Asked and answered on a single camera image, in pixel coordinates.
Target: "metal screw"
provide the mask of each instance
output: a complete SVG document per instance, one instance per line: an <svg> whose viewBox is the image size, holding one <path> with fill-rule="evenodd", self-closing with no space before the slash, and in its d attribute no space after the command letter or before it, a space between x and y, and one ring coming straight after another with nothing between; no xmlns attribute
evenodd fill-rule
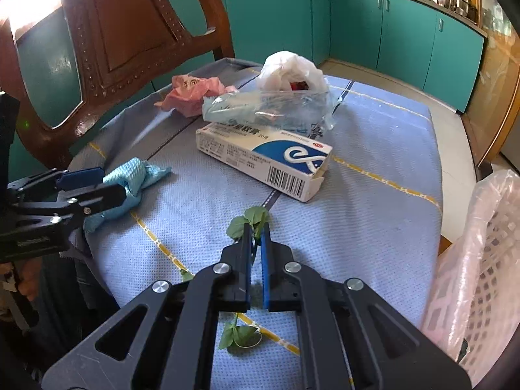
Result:
<svg viewBox="0 0 520 390"><path fill-rule="evenodd" d="M295 262L285 264L285 270L287 272L298 272L302 269L302 266Z"/></svg>
<svg viewBox="0 0 520 390"><path fill-rule="evenodd" d="M164 280L158 280L152 285L152 290L155 293L164 293L170 288L170 284Z"/></svg>
<svg viewBox="0 0 520 390"><path fill-rule="evenodd" d="M231 267L226 263L218 263L213 266L213 271L216 274L226 274Z"/></svg>
<svg viewBox="0 0 520 390"><path fill-rule="evenodd" d="M349 279L347 281L347 287L350 289L350 290L361 290L363 289L363 282L359 279Z"/></svg>

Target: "table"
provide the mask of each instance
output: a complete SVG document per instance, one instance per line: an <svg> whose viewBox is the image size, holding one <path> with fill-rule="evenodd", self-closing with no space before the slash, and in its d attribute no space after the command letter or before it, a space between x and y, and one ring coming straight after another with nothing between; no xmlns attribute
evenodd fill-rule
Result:
<svg viewBox="0 0 520 390"><path fill-rule="evenodd" d="M193 72L218 75L224 85L255 89L260 66L223 59ZM335 127L321 140L333 161L318 194L303 204L281 195L270 209L273 240L323 277L359 277L413 324L421 316L433 278L442 217L441 167L428 108L402 96L328 77L338 101ZM100 277L120 305L158 279L181 281L217 262L231 243L230 220L261 205L271 188L197 151L202 118L184 118L153 106L153 93L108 123L72 161L71 170L103 166L107 172L132 157L171 166L172 174L144 191L140 205L107 222L86 240ZM212 388L301 388L292 313L261 310L262 275L252 270L249 318L280 340L264 337L239 354L215 350ZM223 323L232 314L223 315Z"/></svg>

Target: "plastic bag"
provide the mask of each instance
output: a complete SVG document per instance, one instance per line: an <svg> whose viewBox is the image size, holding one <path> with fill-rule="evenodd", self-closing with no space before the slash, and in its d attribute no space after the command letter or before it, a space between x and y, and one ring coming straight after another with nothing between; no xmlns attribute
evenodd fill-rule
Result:
<svg viewBox="0 0 520 390"><path fill-rule="evenodd" d="M256 78L258 88L264 91L291 91L291 84L299 82L306 82L309 91L329 90L323 72L313 62L290 51L280 51L267 57Z"/></svg>
<svg viewBox="0 0 520 390"><path fill-rule="evenodd" d="M207 122L270 126L310 136L332 128L328 92L252 91L205 98L202 117Z"/></svg>
<svg viewBox="0 0 520 390"><path fill-rule="evenodd" d="M270 126L300 135L317 135L333 127L333 104L323 72L289 51L267 57L256 78L257 91L205 98L207 122ZM304 87L305 90L294 90Z"/></svg>
<svg viewBox="0 0 520 390"><path fill-rule="evenodd" d="M520 322L520 178L511 170L477 183L464 233L437 261L421 331L475 386Z"/></svg>

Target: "white plastic basket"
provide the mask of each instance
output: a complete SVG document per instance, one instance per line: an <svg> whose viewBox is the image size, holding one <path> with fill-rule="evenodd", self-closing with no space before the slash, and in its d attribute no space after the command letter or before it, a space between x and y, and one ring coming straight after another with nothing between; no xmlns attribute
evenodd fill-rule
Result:
<svg viewBox="0 0 520 390"><path fill-rule="evenodd" d="M464 233L438 260L421 330L460 362L475 386L520 322L520 178L490 175L473 191Z"/></svg>

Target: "blue towel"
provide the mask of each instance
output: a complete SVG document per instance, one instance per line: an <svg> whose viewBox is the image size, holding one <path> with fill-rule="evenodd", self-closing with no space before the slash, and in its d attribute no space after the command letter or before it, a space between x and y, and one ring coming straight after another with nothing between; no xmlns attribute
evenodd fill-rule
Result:
<svg viewBox="0 0 520 390"><path fill-rule="evenodd" d="M114 220L130 211L130 209L141 202L141 190L161 180L171 170L171 167L163 169L149 164L147 161L133 158L106 175L103 178L103 183L106 185L115 185L117 183L124 186L126 199L119 207L107 209L85 218L83 223L85 233L92 233L105 221Z"/></svg>

